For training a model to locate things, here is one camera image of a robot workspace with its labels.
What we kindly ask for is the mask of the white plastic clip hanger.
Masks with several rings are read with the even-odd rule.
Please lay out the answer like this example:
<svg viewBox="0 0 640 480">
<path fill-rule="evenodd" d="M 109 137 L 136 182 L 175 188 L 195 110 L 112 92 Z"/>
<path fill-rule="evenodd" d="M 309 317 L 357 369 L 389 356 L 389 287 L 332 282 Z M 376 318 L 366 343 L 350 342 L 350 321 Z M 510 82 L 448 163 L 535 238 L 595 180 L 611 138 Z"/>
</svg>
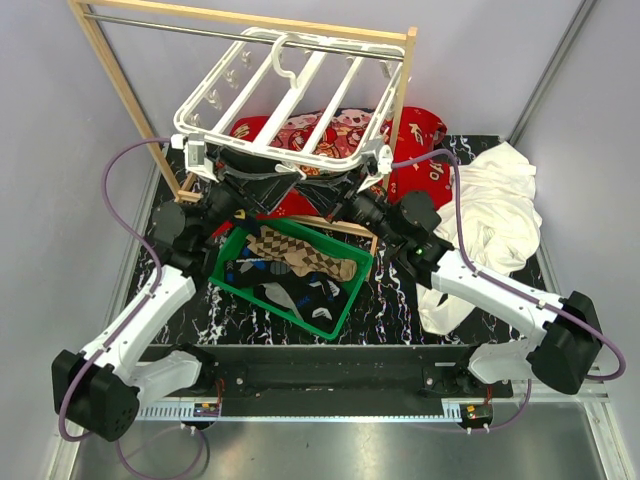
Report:
<svg viewBox="0 0 640 480">
<path fill-rule="evenodd" d="M 380 131 L 380 128 L 389 113 L 399 110 L 396 98 L 402 83 L 404 63 L 408 58 L 405 48 L 373 41 L 349 40 L 337 36 L 303 34 L 259 27 L 248 28 L 238 35 L 213 31 L 206 31 L 204 34 L 231 39 L 233 44 L 176 111 L 173 123 L 178 133 L 202 134 L 208 143 L 273 160 L 280 163 L 284 171 L 302 170 L 304 167 L 327 172 L 350 171 L 362 164 L 361 152 L 369 141 L 378 137 L 383 137 L 385 140 L 385 134 Z M 215 85 L 222 78 L 227 79 L 231 85 L 236 84 L 230 66 L 237 57 L 247 57 L 248 51 L 245 47 L 249 43 L 268 45 L 270 51 L 232 103 L 225 107 L 221 103 Z M 273 146 L 272 140 L 293 113 L 294 108 L 303 100 L 329 54 L 344 56 L 348 68 L 336 75 L 339 80 L 337 89 L 324 108 L 323 115 L 312 130 L 306 145 L 298 153 Z M 390 62 L 397 64 L 395 69 L 385 68 L 388 84 L 373 112 L 373 119 L 351 155 L 342 159 L 316 155 L 314 150 L 321 135 L 329 126 L 366 59 L 378 60 L 384 65 Z M 226 129 L 231 121 L 270 73 L 283 79 L 288 87 L 263 129 L 252 141 L 241 140 L 228 134 Z"/>
</svg>

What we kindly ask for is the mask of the navy santa christmas sock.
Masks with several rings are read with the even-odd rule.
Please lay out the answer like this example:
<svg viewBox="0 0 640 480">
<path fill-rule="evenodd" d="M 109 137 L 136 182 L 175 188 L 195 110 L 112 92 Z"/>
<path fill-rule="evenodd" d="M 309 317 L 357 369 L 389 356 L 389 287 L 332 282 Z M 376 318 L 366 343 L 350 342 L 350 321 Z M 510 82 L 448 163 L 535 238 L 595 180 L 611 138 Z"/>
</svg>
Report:
<svg viewBox="0 0 640 480">
<path fill-rule="evenodd" d="M 255 218 L 269 215 L 302 180 L 298 172 L 246 173 L 225 167 L 219 183 L 210 190 L 214 206 L 230 214 L 234 225 L 248 223 L 251 233 L 257 232 Z"/>
</svg>

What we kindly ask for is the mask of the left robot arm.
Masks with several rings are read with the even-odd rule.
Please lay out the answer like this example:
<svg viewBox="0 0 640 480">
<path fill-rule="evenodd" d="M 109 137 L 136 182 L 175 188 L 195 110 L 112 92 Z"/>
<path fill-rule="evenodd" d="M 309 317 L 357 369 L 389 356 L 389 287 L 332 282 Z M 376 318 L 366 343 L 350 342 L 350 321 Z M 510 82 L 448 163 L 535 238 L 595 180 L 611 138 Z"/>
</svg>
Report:
<svg viewBox="0 0 640 480">
<path fill-rule="evenodd" d="M 152 238 L 134 237 L 154 268 L 147 284 L 94 340 L 80 351 L 61 351 L 52 363 L 54 409 L 60 436 L 81 442 L 96 435 L 118 441 L 139 411 L 171 393 L 208 394 L 219 383 L 215 358 L 188 345 L 172 347 L 145 366 L 141 356 L 169 319 L 207 283 L 216 261 L 213 234 L 239 210 L 273 211 L 305 178 L 283 162 L 226 147 L 186 146 L 211 174 L 208 193 L 195 203 L 167 201 L 153 212 Z"/>
</svg>

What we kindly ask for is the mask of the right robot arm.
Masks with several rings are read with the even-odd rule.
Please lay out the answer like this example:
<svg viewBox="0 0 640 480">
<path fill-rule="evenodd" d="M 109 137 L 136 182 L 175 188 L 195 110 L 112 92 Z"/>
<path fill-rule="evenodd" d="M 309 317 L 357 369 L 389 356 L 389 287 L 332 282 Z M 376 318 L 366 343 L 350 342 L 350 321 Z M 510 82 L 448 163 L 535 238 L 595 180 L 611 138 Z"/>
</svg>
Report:
<svg viewBox="0 0 640 480">
<path fill-rule="evenodd" d="M 355 223 L 379 237 L 402 276 L 464 300 L 522 334 L 519 341 L 472 348 L 453 374 L 460 393 L 472 397 L 498 381 L 534 379 L 562 394 L 579 392 L 603 344 L 588 296 L 562 298 L 472 262 L 460 246 L 436 235 L 441 218 L 425 192 L 391 203 L 360 189 L 352 174 L 304 180 L 295 189 L 327 220 Z"/>
</svg>

